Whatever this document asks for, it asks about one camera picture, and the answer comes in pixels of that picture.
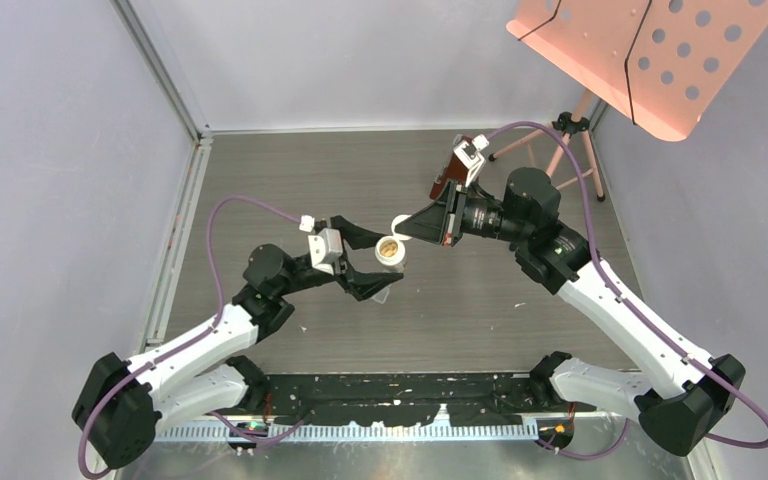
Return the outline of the white vitamin pill bottle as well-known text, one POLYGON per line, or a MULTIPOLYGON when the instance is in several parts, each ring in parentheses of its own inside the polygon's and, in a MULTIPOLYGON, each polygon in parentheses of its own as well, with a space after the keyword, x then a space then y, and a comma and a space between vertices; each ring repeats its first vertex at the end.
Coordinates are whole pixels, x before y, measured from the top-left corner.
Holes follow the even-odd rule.
POLYGON ((403 241, 394 236, 385 236, 375 245, 374 255, 377 261, 388 271, 403 273, 406 264, 406 247, 403 241))

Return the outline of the clear weekly pill organizer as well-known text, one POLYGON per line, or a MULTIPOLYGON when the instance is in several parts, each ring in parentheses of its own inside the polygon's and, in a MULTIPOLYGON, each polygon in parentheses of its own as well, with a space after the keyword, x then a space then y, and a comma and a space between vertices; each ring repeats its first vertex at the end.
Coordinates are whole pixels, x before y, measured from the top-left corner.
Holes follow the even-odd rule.
POLYGON ((389 287, 385 287, 385 288, 381 289, 380 291, 378 291, 376 294, 374 294, 371 297, 371 300, 376 302, 376 303, 378 303, 378 304, 384 304, 387 301, 387 299, 389 298, 389 295, 390 295, 390 288, 389 287))

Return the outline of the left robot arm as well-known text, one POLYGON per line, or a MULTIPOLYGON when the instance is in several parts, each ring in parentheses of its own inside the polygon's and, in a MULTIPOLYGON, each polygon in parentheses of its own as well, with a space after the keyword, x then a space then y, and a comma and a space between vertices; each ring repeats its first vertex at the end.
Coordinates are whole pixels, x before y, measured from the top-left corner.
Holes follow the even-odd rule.
POLYGON ((106 470, 137 460, 166 430, 200 415, 237 408, 258 412, 268 382, 244 351, 276 333, 294 313, 287 296, 330 283, 357 301, 382 295, 402 272, 359 272, 349 250, 377 250, 384 234, 334 216, 308 225, 308 251, 292 256, 274 244, 255 248, 243 272, 243 288, 191 330, 152 350, 122 359, 110 352, 94 362, 73 407, 81 430, 79 468, 93 448, 106 470))

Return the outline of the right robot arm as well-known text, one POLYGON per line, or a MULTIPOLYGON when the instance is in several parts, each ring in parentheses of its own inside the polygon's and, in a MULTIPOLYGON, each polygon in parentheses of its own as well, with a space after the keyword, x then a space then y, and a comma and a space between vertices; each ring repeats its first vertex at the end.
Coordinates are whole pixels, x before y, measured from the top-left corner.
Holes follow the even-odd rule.
POLYGON ((500 200, 450 180, 393 229, 444 247, 465 234, 509 243, 528 278, 583 313, 638 368, 620 372, 555 352, 531 372, 534 403, 549 411, 576 402, 617 413, 663 450, 686 456, 731 410, 746 369, 731 354, 714 357, 694 345, 647 307, 584 236, 560 221, 560 201, 545 172, 522 167, 509 175, 500 200))

